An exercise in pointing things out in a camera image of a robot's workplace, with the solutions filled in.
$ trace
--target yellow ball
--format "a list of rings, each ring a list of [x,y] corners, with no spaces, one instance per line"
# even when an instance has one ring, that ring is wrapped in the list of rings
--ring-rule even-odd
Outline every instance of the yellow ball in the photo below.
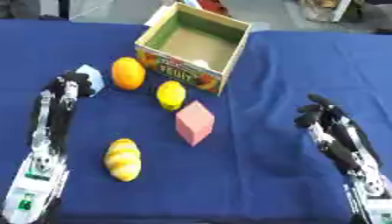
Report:
[[[104,164],[113,177],[129,182],[137,178],[141,171],[140,151],[132,140],[118,139],[108,148]]]
[[[186,89],[175,80],[168,80],[157,90],[157,98],[164,109],[179,109],[186,98]]]

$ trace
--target blue tablecloth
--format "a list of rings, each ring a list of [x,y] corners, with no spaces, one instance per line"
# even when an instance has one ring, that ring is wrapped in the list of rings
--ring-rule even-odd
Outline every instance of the blue tablecloth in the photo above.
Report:
[[[82,64],[100,69],[108,87],[78,102],[69,130],[71,174],[61,212],[71,222],[347,221],[341,176],[293,123],[310,92],[352,115],[392,178],[391,37],[252,34],[222,97],[188,88],[187,101],[199,99],[216,117],[211,136],[192,148],[147,87],[125,92],[109,81],[111,63],[134,56],[143,31],[141,25],[0,22],[1,199],[30,150],[25,137],[33,99],[52,78]],[[148,75],[148,83],[161,81]],[[130,183],[116,181],[102,165],[120,137],[134,139],[142,152],[141,175]]]

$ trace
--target open box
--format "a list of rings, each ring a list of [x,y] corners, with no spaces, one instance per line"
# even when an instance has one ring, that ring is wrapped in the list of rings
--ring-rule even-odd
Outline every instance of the open box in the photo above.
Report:
[[[248,39],[250,24],[175,3],[136,41],[145,66],[220,94]]]

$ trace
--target pink cube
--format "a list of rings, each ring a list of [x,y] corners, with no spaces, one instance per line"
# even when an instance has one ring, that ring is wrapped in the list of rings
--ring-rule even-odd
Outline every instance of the pink cube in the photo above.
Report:
[[[203,104],[193,101],[176,114],[176,129],[193,147],[211,133],[214,120]]]

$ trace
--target gray floor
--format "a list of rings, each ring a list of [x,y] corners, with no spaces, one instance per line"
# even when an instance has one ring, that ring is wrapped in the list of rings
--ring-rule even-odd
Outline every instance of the gray floor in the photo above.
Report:
[[[257,30],[301,30],[371,32],[392,28],[392,7],[366,9],[361,23],[314,23],[304,18],[296,0],[221,0],[237,19],[253,23]],[[44,14],[57,15],[57,0],[41,0]],[[161,0],[72,0],[74,22],[142,24],[161,4]]]

